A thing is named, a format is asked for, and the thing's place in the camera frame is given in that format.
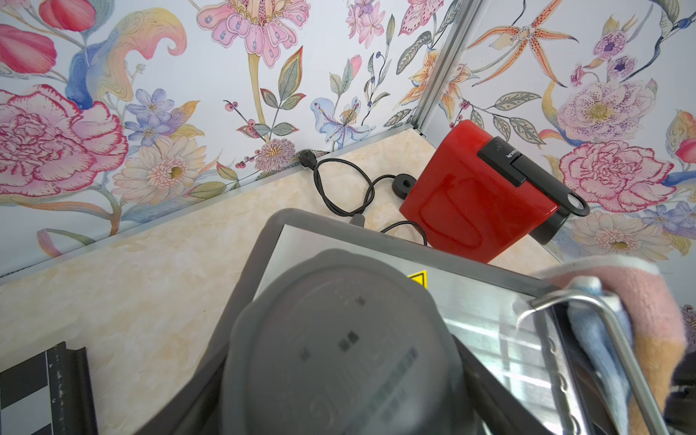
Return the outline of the grey steel coffee machine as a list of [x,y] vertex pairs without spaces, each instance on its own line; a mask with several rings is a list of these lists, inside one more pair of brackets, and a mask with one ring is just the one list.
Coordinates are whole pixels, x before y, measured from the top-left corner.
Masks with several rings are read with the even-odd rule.
[[282,210],[192,379],[144,434],[596,434],[562,315],[609,344],[652,434],[662,413],[614,309],[364,227]]

